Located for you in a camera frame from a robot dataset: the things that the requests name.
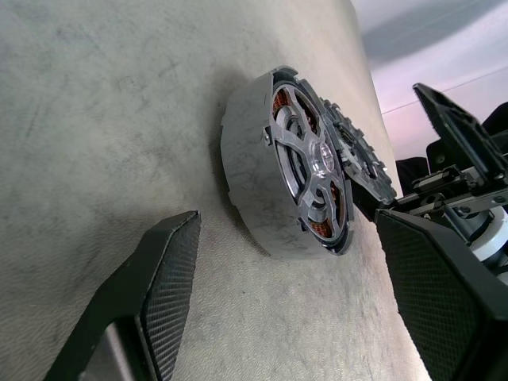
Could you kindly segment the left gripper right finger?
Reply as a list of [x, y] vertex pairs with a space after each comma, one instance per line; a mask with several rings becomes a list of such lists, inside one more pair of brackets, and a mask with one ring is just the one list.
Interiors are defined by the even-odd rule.
[[432, 381], [508, 381], [508, 286], [451, 229], [378, 210], [398, 312]]

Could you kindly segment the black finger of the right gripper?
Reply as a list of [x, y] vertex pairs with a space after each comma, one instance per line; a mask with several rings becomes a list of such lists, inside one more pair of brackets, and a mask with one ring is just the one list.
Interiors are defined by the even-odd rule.
[[470, 162], [484, 181], [508, 178], [508, 159], [475, 117], [423, 83], [415, 83], [413, 91], [433, 129], [460, 161]]
[[352, 199], [354, 205], [369, 221], [375, 221], [377, 210], [389, 209], [393, 206], [396, 196], [397, 193], [392, 187], [388, 192], [387, 200], [380, 201], [364, 187], [352, 182]]

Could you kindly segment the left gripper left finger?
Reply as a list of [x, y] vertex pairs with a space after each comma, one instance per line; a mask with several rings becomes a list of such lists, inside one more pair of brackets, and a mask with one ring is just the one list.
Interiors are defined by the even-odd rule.
[[44, 381], [171, 381], [190, 309], [201, 216], [148, 229], [97, 289]]

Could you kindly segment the round silver motor cover plate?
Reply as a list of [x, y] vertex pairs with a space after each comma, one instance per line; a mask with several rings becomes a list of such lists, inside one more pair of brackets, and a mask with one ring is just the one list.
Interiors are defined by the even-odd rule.
[[361, 129], [353, 126], [336, 103], [319, 98], [323, 117], [331, 123], [330, 136], [338, 151], [344, 173], [362, 191], [376, 202], [391, 204], [396, 198], [387, 168], [375, 154], [374, 148], [365, 140]]

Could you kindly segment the grey motor stator housing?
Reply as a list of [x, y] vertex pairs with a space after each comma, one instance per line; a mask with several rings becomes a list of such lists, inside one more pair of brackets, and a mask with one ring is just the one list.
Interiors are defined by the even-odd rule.
[[333, 146], [339, 160], [339, 172], [345, 180], [348, 235], [344, 250], [330, 252], [300, 226], [298, 211], [283, 180], [275, 146], [271, 143], [271, 100], [275, 84], [280, 81], [301, 87], [317, 107], [328, 133], [330, 131], [331, 123], [323, 117], [322, 104], [314, 89], [305, 79], [299, 79], [298, 72], [292, 67], [277, 67], [236, 90], [228, 100], [221, 121], [221, 161], [229, 199], [256, 243], [270, 256], [278, 259], [342, 256], [352, 243], [351, 184], [344, 176], [340, 157]]

